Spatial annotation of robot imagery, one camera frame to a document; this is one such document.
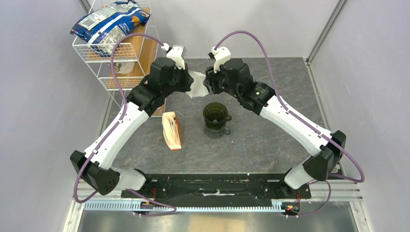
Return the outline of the white paper coffee filter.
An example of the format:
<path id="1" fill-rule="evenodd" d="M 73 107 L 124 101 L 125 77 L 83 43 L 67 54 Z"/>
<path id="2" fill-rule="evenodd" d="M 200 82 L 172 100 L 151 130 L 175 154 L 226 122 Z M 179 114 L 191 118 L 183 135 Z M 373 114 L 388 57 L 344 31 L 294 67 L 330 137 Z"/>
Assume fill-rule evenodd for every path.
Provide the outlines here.
<path id="1" fill-rule="evenodd" d="M 190 98 L 204 97 L 209 94 L 209 90 L 204 85 L 205 74 L 200 72 L 189 71 L 190 77 L 193 78 L 193 83 L 190 86 L 190 91 L 185 92 Z"/>

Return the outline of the dark green coffee dripper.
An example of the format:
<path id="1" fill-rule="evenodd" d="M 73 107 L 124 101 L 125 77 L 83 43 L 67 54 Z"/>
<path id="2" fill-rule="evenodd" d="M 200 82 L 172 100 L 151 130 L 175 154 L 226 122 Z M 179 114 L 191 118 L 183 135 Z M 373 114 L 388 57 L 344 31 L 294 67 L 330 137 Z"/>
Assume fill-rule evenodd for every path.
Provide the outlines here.
<path id="1" fill-rule="evenodd" d="M 227 107 L 219 102 L 207 104 L 203 109 L 203 117 L 205 126 L 213 130 L 222 129 L 226 122 L 232 120 L 232 116 L 228 114 Z"/>

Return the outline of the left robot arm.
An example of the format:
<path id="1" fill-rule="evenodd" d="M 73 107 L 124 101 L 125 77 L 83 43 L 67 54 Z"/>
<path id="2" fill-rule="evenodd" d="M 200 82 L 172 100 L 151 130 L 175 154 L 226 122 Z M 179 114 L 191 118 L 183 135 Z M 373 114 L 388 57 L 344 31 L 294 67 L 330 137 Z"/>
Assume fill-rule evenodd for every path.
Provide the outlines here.
<path id="1" fill-rule="evenodd" d="M 141 171 L 113 167 L 113 161 L 130 136 L 164 104 L 174 92 L 188 92 L 193 83 L 182 57 L 161 57 L 151 63 L 150 73 L 134 87 L 119 114 L 85 151 L 71 156 L 76 183 L 84 180 L 96 193 L 106 195 L 115 189 L 132 189 L 139 197 L 152 190 Z"/>

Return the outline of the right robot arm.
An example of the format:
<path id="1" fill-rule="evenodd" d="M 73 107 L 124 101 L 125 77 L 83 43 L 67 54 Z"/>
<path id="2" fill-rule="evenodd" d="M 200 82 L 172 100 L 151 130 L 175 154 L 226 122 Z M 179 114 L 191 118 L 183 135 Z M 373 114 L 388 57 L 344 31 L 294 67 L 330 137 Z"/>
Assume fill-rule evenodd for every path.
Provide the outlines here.
<path id="1" fill-rule="evenodd" d="M 310 121 L 290 107 L 269 85 L 253 80 L 249 66 L 240 58 L 233 58 L 216 70 L 208 67 L 204 85 L 211 94 L 225 92 L 255 114 L 273 122 L 309 153 L 301 164 L 291 168 L 279 184 L 280 194 L 286 198 L 312 181 L 325 181 L 343 157 L 341 148 L 346 135 L 330 132 Z"/>

